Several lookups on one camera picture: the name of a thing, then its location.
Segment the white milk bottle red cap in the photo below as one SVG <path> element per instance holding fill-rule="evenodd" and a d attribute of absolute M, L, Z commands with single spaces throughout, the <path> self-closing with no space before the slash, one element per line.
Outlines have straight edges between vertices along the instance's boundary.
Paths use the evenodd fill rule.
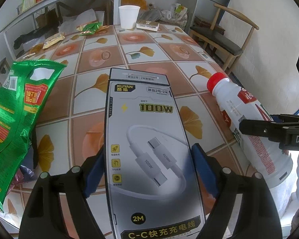
<path fill-rule="evenodd" d="M 277 142 L 268 138 L 271 116 L 255 96 L 221 72 L 211 75 L 207 89 L 216 98 L 225 123 L 252 166 L 269 188 L 280 185 L 290 174 L 293 162 Z"/>

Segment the grey charging cable box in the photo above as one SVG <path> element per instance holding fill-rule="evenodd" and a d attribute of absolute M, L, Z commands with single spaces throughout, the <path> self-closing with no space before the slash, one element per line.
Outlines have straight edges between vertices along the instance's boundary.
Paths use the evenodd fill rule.
<path fill-rule="evenodd" d="M 197 238 L 198 177 L 164 74 L 110 70 L 104 146 L 114 238 Z"/>

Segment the green snack bag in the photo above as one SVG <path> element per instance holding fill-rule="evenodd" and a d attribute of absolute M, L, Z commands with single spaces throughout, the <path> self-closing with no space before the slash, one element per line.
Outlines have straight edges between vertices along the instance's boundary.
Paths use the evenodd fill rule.
<path fill-rule="evenodd" d="M 64 68 L 47 59 L 14 62 L 0 88 L 0 209 L 29 150 L 31 132 Z"/>

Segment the white mattress blue trim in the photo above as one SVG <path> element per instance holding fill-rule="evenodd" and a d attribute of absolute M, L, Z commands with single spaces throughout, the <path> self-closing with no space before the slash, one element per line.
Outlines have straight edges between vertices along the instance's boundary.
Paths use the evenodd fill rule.
<path fill-rule="evenodd" d="M 299 8 L 293 0 L 230 0 L 259 29 L 233 69 L 271 114 L 299 110 Z"/>

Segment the wooden chair right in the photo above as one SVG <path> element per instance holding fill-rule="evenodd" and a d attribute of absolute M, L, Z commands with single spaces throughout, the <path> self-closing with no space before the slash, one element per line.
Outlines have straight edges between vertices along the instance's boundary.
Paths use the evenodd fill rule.
<path fill-rule="evenodd" d="M 217 11 L 215 13 L 210 28 L 208 29 L 205 27 L 192 26 L 190 27 L 190 36 L 193 39 L 203 40 L 204 41 L 203 49 L 205 49 L 207 45 L 210 44 L 214 48 L 220 50 L 223 54 L 225 54 L 227 58 L 222 66 L 222 69 L 226 72 L 227 75 L 229 75 L 234 70 L 236 64 L 239 61 L 239 58 L 242 56 L 244 50 L 246 49 L 254 33 L 254 30 L 259 30 L 259 27 L 241 12 L 225 7 L 218 3 L 214 3 L 214 7 L 217 8 Z M 214 29 L 221 10 L 224 10 L 225 12 L 231 14 L 237 19 L 251 26 L 251 29 L 242 47 L 239 47 L 237 44 L 235 44 L 234 42 L 232 42 L 231 40 L 229 40 L 224 35 L 220 34 L 218 31 Z"/>

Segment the yellow snack packet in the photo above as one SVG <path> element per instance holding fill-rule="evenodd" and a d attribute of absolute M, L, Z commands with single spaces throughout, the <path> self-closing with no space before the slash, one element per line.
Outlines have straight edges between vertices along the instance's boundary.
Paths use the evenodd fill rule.
<path fill-rule="evenodd" d="M 65 39 L 65 36 L 63 33 L 59 32 L 59 33 L 56 33 L 55 35 L 53 36 L 50 36 L 49 38 L 46 38 L 44 43 L 43 43 L 43 49 L 48 49 L 49 47 L 51 47 L 52 45 L 54 44 L 57 44 L 57 42 L 60 42 L 62 40 Z"/>

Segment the white paper cup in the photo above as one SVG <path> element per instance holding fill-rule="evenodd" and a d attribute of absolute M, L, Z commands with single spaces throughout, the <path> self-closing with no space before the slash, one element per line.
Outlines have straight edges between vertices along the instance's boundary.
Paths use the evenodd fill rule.
<path fill-rule="evenodd" d="M 122 29 L 136 27 L 140 7 L 137 5 L 122 5 L 119 7 L 120 25 Z"/>

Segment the small green snack packet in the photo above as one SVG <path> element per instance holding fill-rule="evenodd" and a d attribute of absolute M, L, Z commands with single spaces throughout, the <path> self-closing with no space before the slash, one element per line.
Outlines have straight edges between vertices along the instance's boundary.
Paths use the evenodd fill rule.
<path fill-rule="evenodd" d="M 89 35 L 94 35 L 97 30 L 101 27 L 100 22 L 94 22 L 90 24 L 86 24 L 83 29 L 81 30 L 80 35 L 81 36 L 89 36 Z"/>

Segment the orange plastic bag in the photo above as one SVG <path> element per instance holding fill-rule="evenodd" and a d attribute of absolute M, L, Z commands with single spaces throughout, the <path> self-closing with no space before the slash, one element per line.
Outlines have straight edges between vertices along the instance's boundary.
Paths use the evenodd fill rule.
<path fill-rule="evenodd" d="M 146 0 L 121 0 L 121 5 L 135 5 L 145 11 L 149 9 Z"/>

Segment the green packet on shelf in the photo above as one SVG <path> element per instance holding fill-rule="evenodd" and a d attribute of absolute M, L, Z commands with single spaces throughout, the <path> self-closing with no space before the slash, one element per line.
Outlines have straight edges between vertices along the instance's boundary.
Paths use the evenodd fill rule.
<path fill-rule="evenodd" d="M 28 10 L 30 7 L 34 6 L 35 3 L 36 3 L 36 0 L 23 0 L 21 11 L 24 12 L 24 11 Z"/>

